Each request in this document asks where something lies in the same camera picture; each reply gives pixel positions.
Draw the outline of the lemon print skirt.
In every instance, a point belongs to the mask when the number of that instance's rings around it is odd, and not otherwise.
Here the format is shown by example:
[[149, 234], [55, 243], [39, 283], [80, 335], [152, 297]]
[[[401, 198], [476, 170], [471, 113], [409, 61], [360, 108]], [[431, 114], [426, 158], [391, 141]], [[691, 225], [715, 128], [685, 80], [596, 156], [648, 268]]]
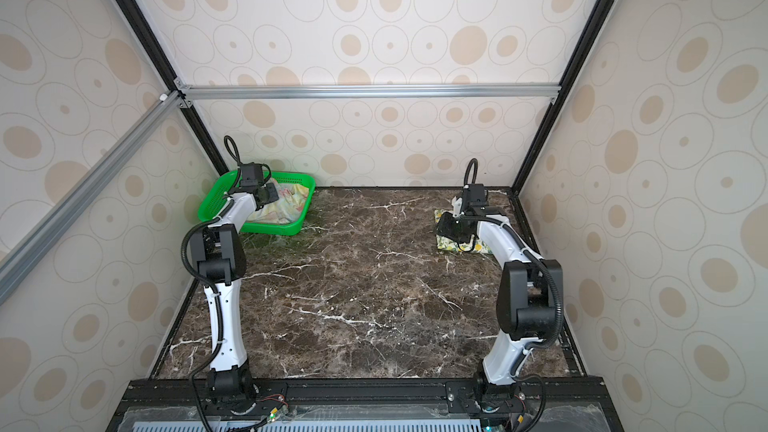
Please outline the lemon print skirt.
[[476, 235], [473, 225], [458, 220], [451, 211], [435, 210], [435, 233], [439, 250], [490, 254], [490, 248]]

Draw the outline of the pastel floral skirt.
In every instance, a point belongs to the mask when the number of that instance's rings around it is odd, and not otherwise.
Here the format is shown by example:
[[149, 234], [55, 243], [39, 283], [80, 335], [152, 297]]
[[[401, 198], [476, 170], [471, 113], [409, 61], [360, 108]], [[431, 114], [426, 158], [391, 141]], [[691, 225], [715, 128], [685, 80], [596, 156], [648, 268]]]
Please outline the pastel floral skirt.
[[310, 189], [298, 183], [280, 183], [274, 178], [280, 199], [252, 213], [247, 221], [258, 224], [287, 225], [296, 222], [304, 210]]

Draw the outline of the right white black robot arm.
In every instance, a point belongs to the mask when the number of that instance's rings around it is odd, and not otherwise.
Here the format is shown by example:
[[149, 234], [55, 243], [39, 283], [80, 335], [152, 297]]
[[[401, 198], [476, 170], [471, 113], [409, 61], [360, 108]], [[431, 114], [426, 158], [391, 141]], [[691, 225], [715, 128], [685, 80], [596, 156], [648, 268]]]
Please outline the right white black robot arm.
[[486, 245], [501, 268], [496, 298], [499, 332], [483, 359], [487, 383], [510, 385], [528, 356], [557, 342], [564, 325], [562, 267], [535, 252], [506, 216], [491, 207], [479, 183], [465, 184], [442, 214], [438, 235], [456, 245]]

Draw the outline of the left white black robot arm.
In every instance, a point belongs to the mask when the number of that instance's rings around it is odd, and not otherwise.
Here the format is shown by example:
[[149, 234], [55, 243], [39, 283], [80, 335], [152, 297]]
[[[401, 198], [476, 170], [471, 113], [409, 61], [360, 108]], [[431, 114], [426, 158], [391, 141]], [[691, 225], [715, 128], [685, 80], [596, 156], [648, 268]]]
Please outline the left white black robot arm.
[[206, 387], [219, 398], [251, 399], [257, 394], [241, 329], [240, 290], [247, 259], [240, 231], [253, 213], [279, 199], [271, 177], [265, 164], [240, 164], [220, 210], [182, 241], [182, 263], [204, 286], [209, 307], [212, 352], [205, 362]]

